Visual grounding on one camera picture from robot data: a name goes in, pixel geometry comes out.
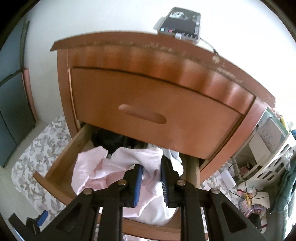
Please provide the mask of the black clothing in drawer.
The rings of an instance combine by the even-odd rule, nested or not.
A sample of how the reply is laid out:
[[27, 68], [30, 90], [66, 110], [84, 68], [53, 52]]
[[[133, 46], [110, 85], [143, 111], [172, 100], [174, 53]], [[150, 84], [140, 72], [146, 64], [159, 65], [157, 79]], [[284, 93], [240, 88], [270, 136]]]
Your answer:
[[120, 135], [105, 129], [99, 129], [91, 136], [94, 147], [102, 146], [113, 154], [118, 148], [124, 147], [129, 149], [145, 149], [148, 144], [134, 138]]

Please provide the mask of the wooden drawer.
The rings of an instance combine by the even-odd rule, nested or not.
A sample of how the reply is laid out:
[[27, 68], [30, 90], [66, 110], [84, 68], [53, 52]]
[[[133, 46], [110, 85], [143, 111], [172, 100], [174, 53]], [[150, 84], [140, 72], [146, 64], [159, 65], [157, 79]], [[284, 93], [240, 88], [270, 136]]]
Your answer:
[[[159, 124], [145, 120], [132, 122], [111, 121], [109, 123], [86, 123], [81, 128], [71, 128], [72, 140], [53, 163], [45, 177], [38, 172], [34, 178], [54, 197], [63, 204], [68, 205], [75, 197], [70, 187], [70, 175], [73, 173], [74, 164], [78, 153], [80, 153], [90, 141], [91, 135], [98, 128], [103, 128], [137, 140], [153, 143], [158, 146], [179, 151], [194, 156], [194, 150], [189, 146], [196, 141], [189, 134], [191, 130], [184, 125], [170, 123]], [[132, 235], [150, 240], [180, 240], [181, 217], [175, 214], [172, 221], [165, 226], [146, 225], [144, 223], [123, 219], [122, 231]]]
[[241, 118], [217, 101], [149, 77], [86, 68], [73, 68], [70, 76], [78, 120], [202, 159]]

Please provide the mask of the wooden nightstand cabinet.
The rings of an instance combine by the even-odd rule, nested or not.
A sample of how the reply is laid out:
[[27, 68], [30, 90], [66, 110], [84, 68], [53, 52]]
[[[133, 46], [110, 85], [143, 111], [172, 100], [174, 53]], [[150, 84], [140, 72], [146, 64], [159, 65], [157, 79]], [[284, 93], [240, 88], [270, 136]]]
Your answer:
[[241, 114], [221, 147], [203, 159], [206, 180], [243, 145], [274, 96], [249, 74], [203, 48], [165, 35], [101, 32], [56, 41], [57, 71], [69, 131], [85, 123], [76, 118], [70, 71], [99, 69], [136, 74], [177, 85], [217, 101]]

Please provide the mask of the dark teal wardrobe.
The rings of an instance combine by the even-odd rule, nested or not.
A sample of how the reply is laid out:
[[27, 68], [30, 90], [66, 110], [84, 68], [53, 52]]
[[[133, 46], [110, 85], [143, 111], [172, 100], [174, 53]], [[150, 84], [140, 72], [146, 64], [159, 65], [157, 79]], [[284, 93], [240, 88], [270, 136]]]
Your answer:
[[1, 49], [1, 167], [35, 127], [23, 81], [29, 21], [20, 20]]

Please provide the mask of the white lace cloth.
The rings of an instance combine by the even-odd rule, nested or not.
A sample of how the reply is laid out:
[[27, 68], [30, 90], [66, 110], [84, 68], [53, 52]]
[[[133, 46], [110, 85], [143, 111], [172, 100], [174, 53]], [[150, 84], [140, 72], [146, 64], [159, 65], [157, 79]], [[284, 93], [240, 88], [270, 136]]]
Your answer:
[[173, 170], [177, 171], [179, 176], [182, 176], [184, 173], [183, 165], [182, 165], [182, 159], [179, 156], [179, 152], [176, 152], [174, 150], [166, 149], [163, 147], [159, 147], [153, 144], [147, 144], [148, 148], [160, 148], [163, 150], [163, 155], [168, 158], [171, 161], [171, 164], [173, 166]]

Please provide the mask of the pale pink cloth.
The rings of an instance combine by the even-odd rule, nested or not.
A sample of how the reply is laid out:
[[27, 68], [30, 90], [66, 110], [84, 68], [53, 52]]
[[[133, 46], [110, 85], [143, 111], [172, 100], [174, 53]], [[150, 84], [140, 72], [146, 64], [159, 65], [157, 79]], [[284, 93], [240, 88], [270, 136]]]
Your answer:
[[168, 208], [164, 202], [161, 183], [160, 148], [118, 148], [113, 154], [102, 146], [81, 152], [73, 169], [72, 189], [80, 194], [86, 188], [101, 190], [123, 178], [125, 172], [136, 164], [143, 166], [139, 202], [135, 208], [123, 208], [123, 217], [149, 225], [167, 224], [176, 208]]

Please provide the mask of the white bedside shelf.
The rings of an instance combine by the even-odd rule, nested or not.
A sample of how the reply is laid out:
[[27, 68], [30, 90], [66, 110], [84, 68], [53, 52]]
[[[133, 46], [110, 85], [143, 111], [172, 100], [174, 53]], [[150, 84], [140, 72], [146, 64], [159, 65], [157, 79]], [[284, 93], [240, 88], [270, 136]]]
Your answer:
[[274, 108], [267, 108], [247, 141], [231, 158], [234, 175], [246, 178], [259, 171], [288, 135], [281, 122], [281, 115]]

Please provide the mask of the device on nightstand top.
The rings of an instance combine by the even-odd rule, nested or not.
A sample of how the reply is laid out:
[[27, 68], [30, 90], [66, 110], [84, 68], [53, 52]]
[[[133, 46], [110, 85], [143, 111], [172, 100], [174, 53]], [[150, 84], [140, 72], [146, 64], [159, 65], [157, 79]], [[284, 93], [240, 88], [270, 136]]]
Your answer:
[[201, 14], [189, 9], [174, 7], [156, 24], [158, 34], [197, 44], [199, 42]]

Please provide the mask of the grey floral bed sheet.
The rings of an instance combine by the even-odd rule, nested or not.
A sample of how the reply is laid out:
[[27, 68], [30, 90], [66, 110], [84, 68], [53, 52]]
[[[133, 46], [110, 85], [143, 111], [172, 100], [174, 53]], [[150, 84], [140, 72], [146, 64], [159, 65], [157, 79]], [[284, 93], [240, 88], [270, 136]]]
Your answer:
[[47, 211], [48, 221], [52, 221], [65, 205], [43, 188], [33, 174], [38, 172], [45, 177], [70, 140], [65, 116], [60, 115], [33, 139], [11, 170], [16, 190], [24, 195], [38, 213]]

